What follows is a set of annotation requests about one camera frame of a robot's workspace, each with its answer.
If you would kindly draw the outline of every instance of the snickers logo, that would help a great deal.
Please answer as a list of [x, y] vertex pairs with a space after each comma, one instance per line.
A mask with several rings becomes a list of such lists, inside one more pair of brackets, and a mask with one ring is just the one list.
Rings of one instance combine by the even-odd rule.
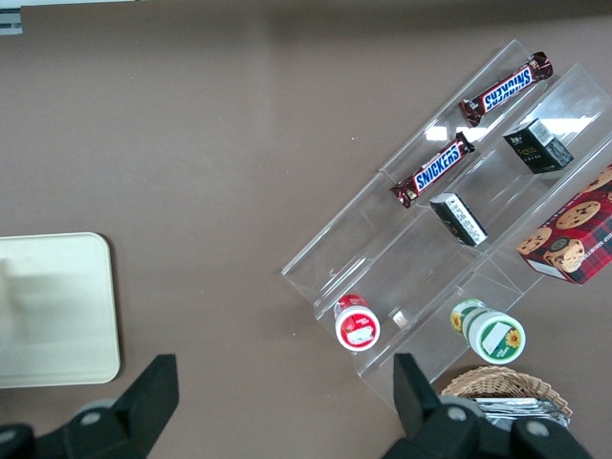
[[501, 83], [493, 86], [483, 97], [485, 113], [490, 112], [497, 105], [506, 101], [510, 96], [525, 89], [533, 82], [532, 71], [526, 66], [516, 75], [509, 77]]
[[428, 164], [423, 166], [423, 170], [414, 176], [414, 185], [417, 193], [421, 193], [426, 187], [431, 185], [442, 174], [447, 172], [461, 159], [459, 144], [453, 143], [449, 148], [436, 156]]

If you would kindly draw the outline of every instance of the white tray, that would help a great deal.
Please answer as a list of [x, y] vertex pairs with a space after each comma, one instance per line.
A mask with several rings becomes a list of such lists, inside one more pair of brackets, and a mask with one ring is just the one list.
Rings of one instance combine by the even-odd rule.
[[0, 387], [107, 383], [119, 368], [106, 241], [0, 238]]

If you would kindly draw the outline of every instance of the cookie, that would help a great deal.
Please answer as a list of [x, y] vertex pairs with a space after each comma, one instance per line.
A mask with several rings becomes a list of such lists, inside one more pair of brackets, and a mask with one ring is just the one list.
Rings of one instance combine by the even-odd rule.
[[521, 242], [516, 249], [519, 253], [527, 255], [542, 247], [544, 243], [548, 241], [548, 238], [551, 237], [552, 232], [553, 231], [550, 228], [539, 228], [536, 232]]
[[580, 193], [588, 193], [600, 188], [612, 180], [612, 167], [607, 167], [597, 178], [589, 185], [585, 186]]
[[585, 222], [588, 222], [597, 212], [600, 211], [601, 204], [597, 201], [586, 201], [572, 208], [569, 208], [558, 217], [557, 228], [560, 230], [568, 230], [570, 228], [579, 227]]
[[[561, 245], [562, 249], [555, 250], [558, 245]], [[544, 253], [544, 259], [560, 271], [573, 273], [584, 260], [584, 246], [578, 239], [563, 238], [556, 241], [551, 249]]]

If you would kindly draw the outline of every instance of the candy bar wrapper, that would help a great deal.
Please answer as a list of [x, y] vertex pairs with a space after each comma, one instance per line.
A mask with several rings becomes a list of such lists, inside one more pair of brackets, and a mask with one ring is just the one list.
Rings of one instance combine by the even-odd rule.
[[495, 83], [472, 100], [459, 102], [464, 117], [472, 127], [480, 124], [482, 117], [506, 102], [514, 94], [553, 75], [553, 66], [545, 53], [531, 55], [512, 75]]
[[427, 188], [436, 183], [472, 151], [474, 151], [474, 146], [468, 142], [463, 132], [458, 132], [454, 141], [446, 145], [428, 163], [419, 167], [410, 177], [393, 186], [391, 191], [405, 208], [409, 208]]

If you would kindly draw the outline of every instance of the clear acrylic display stand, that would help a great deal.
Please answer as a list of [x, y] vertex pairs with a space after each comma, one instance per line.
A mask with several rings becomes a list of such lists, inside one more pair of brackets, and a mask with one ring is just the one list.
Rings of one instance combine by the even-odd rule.
[[[578, 65], [468, 127], [458, 102], [516, 71], [529, 54], [517, 41], [499, 52], [282, 271], [334, 336], [336, 301], [348, 293], [368, 301], [381, 337], [352, 355], [359, 376], [390, 406], [393, 355], [413, 354], [429, 380], [437, 379], [468, 349], [450, 327], [452, 308], [477, 297], [510, 310], [542, 277], [516, 246], [612, 163], [606, 137], [612, 99]], [[533, 174], [502, 138], [536, 118], [574, 156], [564, 170]], [[476, 151], [404, 208], [390, 188], [459, 131]], [[429, 199], [443, 191], [461, 196], [487, 230], [489, 238], [478, 248], [459, 244], [430, 209]]]

